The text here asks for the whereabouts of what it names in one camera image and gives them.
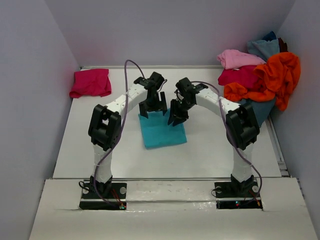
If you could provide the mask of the orange t-shirt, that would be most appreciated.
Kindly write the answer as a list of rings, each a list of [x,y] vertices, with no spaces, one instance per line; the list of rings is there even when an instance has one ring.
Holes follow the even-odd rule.
[[[224,97],[233,102],[243,99],[267,102],[275,99],[275,106],[285,111],[300,79],[300,59],[292,52],[275,54],[266,64],[255,67],[253,75],[257,77],[255,87],[250,89],[239,83],[229,83],[224,87]]]

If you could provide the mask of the folded magenta t-shirt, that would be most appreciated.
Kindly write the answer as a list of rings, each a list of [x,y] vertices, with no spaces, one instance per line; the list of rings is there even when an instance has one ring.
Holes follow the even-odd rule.
[[[105,68],[87,69],[74,73],[74,84],[69,96],[77,99],[83,96],[105,97],[112,93],[109,70]]]

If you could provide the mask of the pink t-shirt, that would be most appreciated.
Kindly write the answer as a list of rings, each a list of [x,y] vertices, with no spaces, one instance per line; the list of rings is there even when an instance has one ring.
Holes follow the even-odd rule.
[[[216,56],[216,59],[225,70],[238,69],[243,66],[258,66],[266,63],[256,55],[244,53],[236,49],[224,50]]]

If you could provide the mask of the maroon t-shirt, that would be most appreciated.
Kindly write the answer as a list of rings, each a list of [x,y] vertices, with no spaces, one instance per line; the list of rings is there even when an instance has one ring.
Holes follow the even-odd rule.
[[[288,52],[288,45],[286,42],[282,40],[282,38],[278,38],[279,52]]]

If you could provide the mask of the slate blue t-shirt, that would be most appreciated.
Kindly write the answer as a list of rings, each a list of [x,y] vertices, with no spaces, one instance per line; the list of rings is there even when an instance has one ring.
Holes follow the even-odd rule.
[[[242,99],[238,102],[239,104],[243,105],[245,103],[250,103],[253,108],[258,126],[261,127],[265,120],[268,118],[272,108],[276,103],[276,98],[269,100],[269,101],[253,101],[251,99]]]

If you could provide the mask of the dark blue t-shirt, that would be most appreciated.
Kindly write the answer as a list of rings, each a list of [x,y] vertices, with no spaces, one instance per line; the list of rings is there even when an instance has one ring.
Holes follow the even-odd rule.
[[[270,42],[273,40],[277,40],[276,34],[273,31],[270,31],[268,34],[266,34],[262,40]]]

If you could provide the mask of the turquoise t-shirt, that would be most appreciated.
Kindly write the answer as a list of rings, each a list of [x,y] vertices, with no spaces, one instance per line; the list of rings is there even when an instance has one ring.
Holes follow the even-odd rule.
[[[176,146],[187,143],[184,125],[168,125],[170,109],[163,115],[149,112],[148,118],[138,114],[143,143],[146,149]]]

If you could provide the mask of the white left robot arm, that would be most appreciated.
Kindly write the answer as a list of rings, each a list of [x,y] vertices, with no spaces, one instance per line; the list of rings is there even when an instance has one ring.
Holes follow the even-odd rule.
[[[121,139],[127,114],[136,106],[146,119],[149,112],[168,111],[165,93],[158,92],[165,82],[161,74],[153,72],[149,78],[137,78],[116,100],[94,107],[88,129],[94,150],[94,171],[88,188],[98,197],[104,199],[110,194],[112,152]]]

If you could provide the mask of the magenta t-shirt in pile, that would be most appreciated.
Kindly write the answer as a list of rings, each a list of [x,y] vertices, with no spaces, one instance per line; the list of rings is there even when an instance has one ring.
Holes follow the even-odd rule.
[[[224,69],[218,78],[218,84],[225,86],[238,83],[245,88],[252,88],[259,79],[253,74],[256,67],[256,65],[246,65],[235,69]]]

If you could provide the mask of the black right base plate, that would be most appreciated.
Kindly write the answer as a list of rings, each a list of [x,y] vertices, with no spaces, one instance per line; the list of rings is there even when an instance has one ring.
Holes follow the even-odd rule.
[[[258,194],[258,183],[243,192],[235,192],[230,181],[214,183],[211,195],[215,197],[218,210],[263,209],[261,195]]]

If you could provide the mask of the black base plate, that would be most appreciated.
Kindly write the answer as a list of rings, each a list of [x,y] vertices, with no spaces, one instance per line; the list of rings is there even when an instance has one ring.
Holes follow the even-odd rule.
[[[235,192],[230,181],[214,183],[211,195],[215,197],[218,210],[263,209],[261,195],[258,194],[258,183],[243,192]]]
[[[127,209],[127,183],[113,182],[103,192],[97,193],[89,181],[79,181],[81,210],[125,211]]]

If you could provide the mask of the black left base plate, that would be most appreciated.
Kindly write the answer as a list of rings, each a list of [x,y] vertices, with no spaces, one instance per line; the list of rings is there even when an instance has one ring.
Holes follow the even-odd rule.
[[[89,181],[79,181],[81,210],[125,211],[127,209],[127,183],[113,182],[103,192],[97,193]]]

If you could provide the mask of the grey-blue t-shirt at back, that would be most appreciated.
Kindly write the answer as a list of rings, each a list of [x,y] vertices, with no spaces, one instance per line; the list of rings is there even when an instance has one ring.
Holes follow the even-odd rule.
[[[265,62],[268,61],[273,55],[280,53],[279,40],[274,39],[271,41],[256,40],[248,41],[246,43],[247,52],[252,55],[256,55],[263,59]]]

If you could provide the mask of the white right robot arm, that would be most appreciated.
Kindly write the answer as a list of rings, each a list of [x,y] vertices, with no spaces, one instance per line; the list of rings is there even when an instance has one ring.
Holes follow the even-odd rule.
[[[252,164],[253,144],[260,134],[256,115],[249,103],[239,104],[224,98],[212,84],[183,78],[176,83],[176,98],[170,102],[168,124],[177,126],[188,120],[188,111],[194,106],[203,107],[220,116],[226,137],[233,147],[233,170],[229,189],[242,196],[254,185]]]

